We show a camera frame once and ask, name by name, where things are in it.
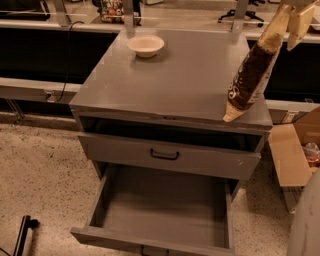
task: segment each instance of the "cardboard box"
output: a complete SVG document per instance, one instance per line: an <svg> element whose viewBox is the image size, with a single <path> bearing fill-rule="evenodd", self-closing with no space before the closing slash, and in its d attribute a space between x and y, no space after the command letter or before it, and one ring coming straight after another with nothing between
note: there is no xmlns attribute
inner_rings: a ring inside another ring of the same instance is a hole
<svg viewBox="0 0 320 256"><path fill-rule="evenodd" d="M309 167L302 145L320 146L320 107L293 124L275 125L269 136L270 149L289 212L294 213L303 188L316 167Z"/></svg>

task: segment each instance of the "terrazzo floor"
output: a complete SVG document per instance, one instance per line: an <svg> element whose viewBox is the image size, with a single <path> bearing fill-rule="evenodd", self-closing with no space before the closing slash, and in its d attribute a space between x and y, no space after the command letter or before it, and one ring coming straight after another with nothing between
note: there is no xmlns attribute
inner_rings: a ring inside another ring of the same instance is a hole
<svg viewBox="0 0 320 256"><path fill-rule="evenodd" d="M70 234L83 227L99 179L77 139L72 119L0 113L0 247L13 253L22 216L40 226L29 231L25 256L134 255L79 244ZM273 177L271 156L263 159L232 204L237 255L285 255L292 223Z"/></svg>

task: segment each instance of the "drawer front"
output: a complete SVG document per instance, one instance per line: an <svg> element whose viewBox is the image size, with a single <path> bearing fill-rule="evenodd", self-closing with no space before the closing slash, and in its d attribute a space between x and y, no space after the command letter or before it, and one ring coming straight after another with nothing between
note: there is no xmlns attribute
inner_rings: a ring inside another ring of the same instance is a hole
<svg viewBox="0 0 320 256"><path fill-rule="evenodd" d="M86 226L71 230L80 243L150 256L234 256L225 179L112 168Z"/></svg>
<svg viewBox="0 0 320 256"><path fill-rule="evenodd" d="M208 176L249 179L260 154L220 148L81 133L88 159Z"/></svg>

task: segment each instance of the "cabinet top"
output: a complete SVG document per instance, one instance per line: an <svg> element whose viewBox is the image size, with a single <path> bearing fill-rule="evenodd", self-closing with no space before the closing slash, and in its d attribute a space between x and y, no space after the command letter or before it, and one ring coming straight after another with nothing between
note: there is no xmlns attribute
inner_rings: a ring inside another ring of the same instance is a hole
<svg viewBox="0 0 320 256"><path fill-rule="evenodd" d="M127 47L130 38L145 34L165 42L152 58L140 58ZM70 106L269 129L263 97L236 121L222 120L228 86L248 50L245 36L226 31L122 30Z"/></svg>

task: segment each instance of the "box flap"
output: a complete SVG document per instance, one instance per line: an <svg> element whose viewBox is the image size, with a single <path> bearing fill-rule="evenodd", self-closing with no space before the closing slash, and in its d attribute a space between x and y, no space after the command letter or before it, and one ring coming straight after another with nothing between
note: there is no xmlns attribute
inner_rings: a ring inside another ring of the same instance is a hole
<svg viewBox="0 0 320 256"><path fill-rule="evenodd" d="M294 126L274 126L269 144L280 186L305 186L311 177L311 171Z"/></svg>

